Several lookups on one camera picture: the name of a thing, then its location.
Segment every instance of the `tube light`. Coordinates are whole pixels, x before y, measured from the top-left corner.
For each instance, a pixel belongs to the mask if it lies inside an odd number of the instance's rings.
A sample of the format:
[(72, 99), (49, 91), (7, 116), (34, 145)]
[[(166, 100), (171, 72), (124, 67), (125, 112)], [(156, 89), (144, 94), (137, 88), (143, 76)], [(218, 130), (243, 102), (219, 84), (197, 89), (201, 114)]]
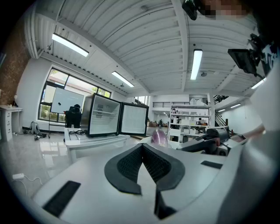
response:
[(71, 42), (71, 41), (65, 39), (65, 38), (62, 37), (62, 36), (59, 36), (59, 35), (53, 33), (53, 34), (52, 34), (52, 39), (55, 40), (55, 41), (57, 41), (58, 43), (61, 43), (61, 44), (65, 45), (66, 47), (71, 48), (72, 50), (74, 50), (74, 51), (80, 53), (81, 55), (83, 55), (83, 56), (85, 56), (85, 57), (88, 56), (88, 51), (82, 49), (82, 48), (79, 47), (77, 44), (74, 44), (73, 42)]
[(200, 62), (202, 58), (202, 50), (194, 49), (193, 51), (193, 63), (192, 63), (192, 74), (191, 80), (195, 80), (198, 74), (198, 70), (200, 69)]
[(117, 73), (116, 71), (112, 72), (112, 75), (116, 76), (118, 79), (120, 79), (121, 81), (123, 81), (125, 84), (129, 85), (129, 87), (134, 87), (134, 85), (132, 85), (128, 80), (126, 80), (124, 77), (122, 77), (119, 73)]
[(234, 106), (232, 106), (231, 108), (237, 107), (237, 106), (239, 106), (239, 105), (241, 105), (241, 104), (240, 104), (240, 103), (238, 103), (237, 105), (234, 105)]
[(263, 80), (261, 80), (260, 82), (258, 82), (256, 85), (254, 85), (251, 89), (256, 89), (260, 84), (264, 83), (264, 81), (266, 80), (266, 78), (264, 78)]

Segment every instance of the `shelf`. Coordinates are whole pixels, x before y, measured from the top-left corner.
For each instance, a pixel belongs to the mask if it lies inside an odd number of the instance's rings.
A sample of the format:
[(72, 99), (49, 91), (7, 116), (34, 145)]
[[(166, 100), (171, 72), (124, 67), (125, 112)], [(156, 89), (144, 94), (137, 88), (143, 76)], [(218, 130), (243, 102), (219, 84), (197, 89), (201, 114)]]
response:
[(171, 105), (171, 108), (189, 108), (189, 109), (209, 109), (212, 106), (209, 105), (184, 105), (184, 104), (178, 104), (178, 105)]
[(186, 116), (186, 117), (211, 117), (210, 115), (197, 115), (197, 114), (173, 114), (171, 116)]
[(180, 125), (180, 126), (191, 126), (191, 127), (206, 127), (206, 128), (210, 128), (210, 126), (206, 126), (206, 125), (175, 124), (175, 123), (170, 123), (170, 125)]
[(188, 133), (181, 132), (181, 135), (200, 137), (200, 136), (205, 135), (205, 134), (188, 134)]
[(115, 113), (109, 113), (109, 112), (100, 111), (100, 110), (92, 110), (92, 111), (99, 112), (99, 113), (104, 113), (104, 114), (114, 114), (114, 115), (116, 115)]

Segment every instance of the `white power adapter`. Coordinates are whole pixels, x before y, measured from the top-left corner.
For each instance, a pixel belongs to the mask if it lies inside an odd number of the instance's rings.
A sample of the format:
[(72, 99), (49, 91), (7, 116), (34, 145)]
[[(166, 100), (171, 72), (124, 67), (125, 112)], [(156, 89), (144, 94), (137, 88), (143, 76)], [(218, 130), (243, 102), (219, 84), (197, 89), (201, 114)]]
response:
[(25, 178), (25, 175), (23, 173), (18, 173), (13, 175), (13, 180), (22, 180)]

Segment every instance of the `brick wall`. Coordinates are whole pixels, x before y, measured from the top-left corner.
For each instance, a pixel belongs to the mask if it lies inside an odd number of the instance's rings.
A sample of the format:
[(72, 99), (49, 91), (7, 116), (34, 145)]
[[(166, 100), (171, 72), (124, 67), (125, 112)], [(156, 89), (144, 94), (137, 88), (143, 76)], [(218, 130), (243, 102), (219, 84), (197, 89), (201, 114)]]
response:
[(21, 75), (30, 59), (25, 44), (23, 19), (17, 22), (1, 52), (6, 57), (0, 67), (0, 105), (5, 105), (14, 100)]

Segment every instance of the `white desk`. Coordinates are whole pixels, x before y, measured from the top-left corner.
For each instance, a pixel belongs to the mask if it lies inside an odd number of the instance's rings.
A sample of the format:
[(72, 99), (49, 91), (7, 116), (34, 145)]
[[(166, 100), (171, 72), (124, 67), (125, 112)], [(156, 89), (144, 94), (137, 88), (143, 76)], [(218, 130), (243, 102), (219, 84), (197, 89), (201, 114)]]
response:
[(22, 108), (0, 105), (1, 110), (1, 133), (3, 141), (9, 141), (13, 138), (12, 133), (22, 132)]
[(64, 138), (68, 155), (72, 163), (77, 159), (94, 155), (100, 151), (110, 151), (112, 148), (123, 147), (130, 138), (129, 135), (111, 135), (105, 137), (89, 138), (87, 135), (69, 134), (79, 128), (65, 128)]

